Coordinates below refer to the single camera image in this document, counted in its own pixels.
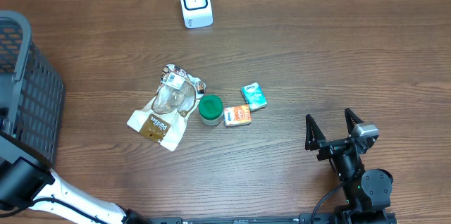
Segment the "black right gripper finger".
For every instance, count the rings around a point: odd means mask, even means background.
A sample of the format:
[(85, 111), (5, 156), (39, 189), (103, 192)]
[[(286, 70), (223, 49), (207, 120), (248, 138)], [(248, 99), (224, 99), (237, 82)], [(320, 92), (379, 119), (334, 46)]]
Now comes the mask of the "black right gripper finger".
[(326, 138), (310, 114), (306, 115), (306, 150), (317, 150), (326, 142)]
[(354, 127), (364, 121), (360, 119), (350, 108), (345, 109), (345, 120), (348, 134), (351, 135)]

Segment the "teal tissue pack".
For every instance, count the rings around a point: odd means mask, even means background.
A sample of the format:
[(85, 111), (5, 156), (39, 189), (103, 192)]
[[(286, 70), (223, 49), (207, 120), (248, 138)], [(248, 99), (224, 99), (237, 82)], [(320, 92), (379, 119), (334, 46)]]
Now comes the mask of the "teal tissue pack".
[(241, 87), (241, 93), (246, 104), (249, 105), (250, 111), (256, 111), (266, 107), (266, 97), (257, 82)]

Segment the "orange tissue pack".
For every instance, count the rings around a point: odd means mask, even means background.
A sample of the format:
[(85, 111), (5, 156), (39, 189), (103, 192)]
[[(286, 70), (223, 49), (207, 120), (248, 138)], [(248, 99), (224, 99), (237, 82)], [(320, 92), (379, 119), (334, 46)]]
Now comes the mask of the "orange tissue pack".
[(247, 125), (252, 122), (251, 111), (248, 104), (226, 107), (224, 108), (223, 116), (226, 127)]

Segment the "green lid clear jar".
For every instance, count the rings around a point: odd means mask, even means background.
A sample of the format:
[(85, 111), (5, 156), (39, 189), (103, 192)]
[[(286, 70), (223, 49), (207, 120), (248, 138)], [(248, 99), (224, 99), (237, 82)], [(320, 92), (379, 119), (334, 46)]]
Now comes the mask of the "green lid clear jar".
[(199, 114), (204, 124), (218, 125), (223, 120), (223, 102), (216, 95), (205, 95), (200, 99)]

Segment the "clear bag bread package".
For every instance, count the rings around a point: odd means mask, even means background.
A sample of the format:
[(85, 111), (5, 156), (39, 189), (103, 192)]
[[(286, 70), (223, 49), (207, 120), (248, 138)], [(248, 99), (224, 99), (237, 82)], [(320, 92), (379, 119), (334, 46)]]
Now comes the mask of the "clear bag bread package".
[(155, 96), (133, 112), (127, 125), (169, 151), (179, 145), (190, 115), (205, 95), (206, 84), (182, 68), (166, 65)]

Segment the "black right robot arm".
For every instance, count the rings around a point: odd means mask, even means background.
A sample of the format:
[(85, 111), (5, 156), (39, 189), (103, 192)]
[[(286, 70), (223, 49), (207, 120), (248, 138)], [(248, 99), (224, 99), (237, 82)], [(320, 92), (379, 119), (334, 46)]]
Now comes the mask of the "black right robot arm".
[[(366, 170), (361, 155), (365, 154), (379, 137), (379, 129), (372, 122), (364, 122), (350, 108), (345, 109), (348, 135), (328, 141), (311, 115), (306, 115), (307, 151), (318, 151), (320, 161), (327, 160), (338, 176), (339, 185), (324, 195), (315, 205), (310, 217), (300, 217), (309, 223), (396, 223), (394, 213), (387, 213), (393, 176), (384, 169)], [(346, 204), (322, 216), (322, 203), (342, 190)]]

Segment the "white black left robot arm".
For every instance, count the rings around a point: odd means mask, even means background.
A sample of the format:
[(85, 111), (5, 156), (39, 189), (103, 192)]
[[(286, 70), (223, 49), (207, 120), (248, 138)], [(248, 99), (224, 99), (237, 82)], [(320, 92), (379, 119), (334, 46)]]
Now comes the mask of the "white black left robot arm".
[(132, 209), (102, 201), (67, 183), (38, 151), (1, 132), (1, 217), (26, 209), (74, 223), (150, 223)]

